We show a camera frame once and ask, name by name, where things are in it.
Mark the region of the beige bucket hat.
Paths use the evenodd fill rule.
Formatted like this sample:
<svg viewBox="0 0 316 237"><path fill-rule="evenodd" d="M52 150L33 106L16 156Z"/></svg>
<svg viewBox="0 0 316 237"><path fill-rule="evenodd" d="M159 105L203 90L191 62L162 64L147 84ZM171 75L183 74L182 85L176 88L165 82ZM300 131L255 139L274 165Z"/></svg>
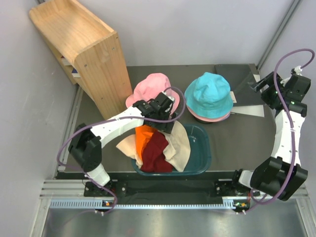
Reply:
<svg viewBox="0 0 316 237"><path fill-rule="evenodd" d="M171 164L178 172L183 172L189 161L191 147L184 126L175 121L170 134L164 133L168 145L163 150L165 161Z"/></svg>

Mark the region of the light pink bucket hat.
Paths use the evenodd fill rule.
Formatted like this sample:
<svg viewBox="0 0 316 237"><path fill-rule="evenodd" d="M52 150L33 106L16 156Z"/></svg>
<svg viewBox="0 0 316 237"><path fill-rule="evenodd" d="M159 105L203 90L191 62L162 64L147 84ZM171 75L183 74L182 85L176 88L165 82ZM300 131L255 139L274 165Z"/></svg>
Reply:
<svg viewBox="0 0 316 237"><path fill-rule="evenodd" d="M191 113L191 115L199 122L201 123L214 123L214 122L220 122L220 121L223 121L225 120L226 115L222 116L222 117L219 117L219 118L206 118L206 117L201 117L199 115L197 115L196 113L194 113L192 110L189 110L189 112Z"/></svg>

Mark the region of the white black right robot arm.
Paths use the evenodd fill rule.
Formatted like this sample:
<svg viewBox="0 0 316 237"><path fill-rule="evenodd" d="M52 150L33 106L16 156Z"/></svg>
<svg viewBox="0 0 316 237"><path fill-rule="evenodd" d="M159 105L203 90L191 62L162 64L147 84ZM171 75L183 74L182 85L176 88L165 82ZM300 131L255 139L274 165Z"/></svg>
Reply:
<svg viewBox="0 0 316 237"><path fill-rule="evenodd" d="M248 189L256 189L275 196L287 180L278 199L288 200L305 182L308 171L301 167L299 159L300 131L307 116L307 105L302 103L311 86L311 80L293 69L291 77L282 79L270 73L252 85L261 92L261 99L276 111L276 134L272 154L254 171L240 169L230 183L235 195L243 195Z"/></svg>

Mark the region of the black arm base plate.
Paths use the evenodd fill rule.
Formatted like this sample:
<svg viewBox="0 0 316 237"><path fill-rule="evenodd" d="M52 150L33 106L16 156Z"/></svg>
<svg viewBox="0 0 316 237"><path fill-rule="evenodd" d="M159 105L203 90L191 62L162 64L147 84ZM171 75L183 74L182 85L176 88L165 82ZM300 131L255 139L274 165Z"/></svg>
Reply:
<svg viewBox="0 0 316 237"><path fill-rule="evenodd" d="M202 193L211 197L242 196L249 189L237 189L230 181L212 180L118 180L110 181L105 188L117 197L149 193Z"/></svg>

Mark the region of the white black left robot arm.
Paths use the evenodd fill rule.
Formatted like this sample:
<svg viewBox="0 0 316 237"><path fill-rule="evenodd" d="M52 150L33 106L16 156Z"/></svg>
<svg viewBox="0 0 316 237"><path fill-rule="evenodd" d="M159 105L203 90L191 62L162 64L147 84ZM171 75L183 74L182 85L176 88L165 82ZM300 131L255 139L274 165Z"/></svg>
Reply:
<svg viewBox="0 0 316 237"><path fill-rule="evenodd" d="M255 82L259 82L260 76L258 74L250 74L254 77L254 79L247 79L243 82L246 85L251 86L254 85ZM81 133L76 134L75 132L71 137L71 141L75 141L75 138L79 138L79 135L83 135L83 132L88 132L88 135L93 135L97 137L97 142L101 143L101 149L108 144L110 141L114 140L118 136L124 134L125 132L144 125L144 122L154 122L154 125L162 125L163 128L167 128L167 125L173 126L174 122L180 118L181 114L175 115L175 118L171 118L171 116L167 116L164 120L157 119L145 119L144 116L141 115L141 111L133 106L129 107L127 110L122 112L121 114L112 117L109 120L102 121L99 123L91 124L90 127L86 126L85 130L79 129ZM264 117L264 108L263 104L261 105L248 105L248 106L234 106L230 111L230 115L232 114L241 114L248 116L257 116ZM97 155L96 164L92 165L92 168L88 168L89 172L85 174L87 178L93 179L95 184L95 190L102 196L108 195L112 190L112 184L110 182L110 177L108 173L105 171L102 161L102 154Z"/></svg>

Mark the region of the dark red bucket hat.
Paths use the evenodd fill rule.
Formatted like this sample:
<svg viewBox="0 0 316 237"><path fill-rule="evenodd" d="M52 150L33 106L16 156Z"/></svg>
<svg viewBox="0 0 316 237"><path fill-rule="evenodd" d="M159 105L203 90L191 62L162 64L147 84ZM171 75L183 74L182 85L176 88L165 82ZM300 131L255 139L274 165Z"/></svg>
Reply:
<svg viewBox="0 0 316 237"><path fill-rule="evenodd" d="M169 173L173 166L165 160L164 149L169 145L165 136L155 131L142 153L141 170L147 173Z"/></svg>

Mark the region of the turquoise bucket hat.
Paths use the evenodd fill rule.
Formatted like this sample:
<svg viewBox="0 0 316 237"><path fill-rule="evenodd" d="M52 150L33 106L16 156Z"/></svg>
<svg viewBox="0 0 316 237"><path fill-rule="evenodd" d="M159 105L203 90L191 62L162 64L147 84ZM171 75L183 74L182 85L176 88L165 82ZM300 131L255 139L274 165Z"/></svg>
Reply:
<svg viewBox="0 0 316 237"><path fill-rule="evenodd" d="M205 72L185 90L187 107L196 115L217 119L230 113L233 108L231 87L221 75Z"/></svg>

